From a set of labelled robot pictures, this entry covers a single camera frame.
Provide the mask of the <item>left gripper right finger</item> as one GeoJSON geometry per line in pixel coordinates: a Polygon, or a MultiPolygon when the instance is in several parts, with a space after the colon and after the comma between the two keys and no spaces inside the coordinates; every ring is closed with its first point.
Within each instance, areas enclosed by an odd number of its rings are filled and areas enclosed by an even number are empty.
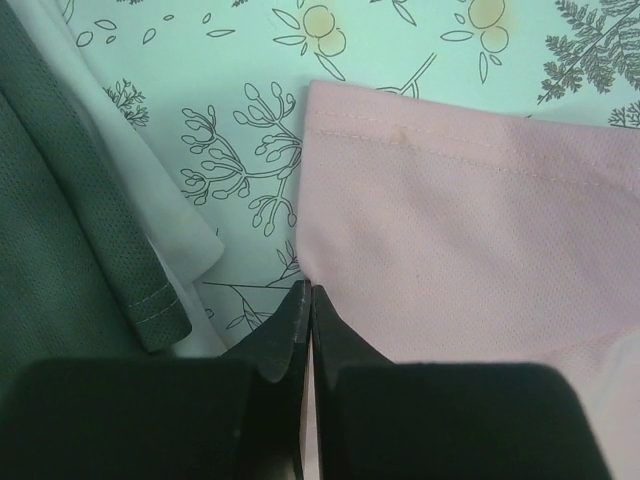
{"type": "Polygon", "coordinates": [[[311,291],[324,479],[607,479],[579,399],[536,363],[395,363],[311,291]]]}

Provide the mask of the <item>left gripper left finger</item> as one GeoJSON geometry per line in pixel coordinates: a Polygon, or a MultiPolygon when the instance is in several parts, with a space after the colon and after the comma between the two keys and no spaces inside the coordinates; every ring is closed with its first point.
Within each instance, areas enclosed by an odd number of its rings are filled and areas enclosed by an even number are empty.
{"type": "Polygon", "coordinates": [[[5,479],[299,479],[311,288],[215,359],[56,359],[1,406],[5,479]]]}

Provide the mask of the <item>pink t-shirt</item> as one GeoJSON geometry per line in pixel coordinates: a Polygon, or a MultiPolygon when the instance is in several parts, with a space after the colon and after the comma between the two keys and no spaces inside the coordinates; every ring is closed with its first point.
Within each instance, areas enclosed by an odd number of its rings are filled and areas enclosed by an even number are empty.
{"type": "Polygon", "coordinates": [[[396,361],[538,361],[639,475],[639,134],[315,81],[296,249],[396,361]]]}

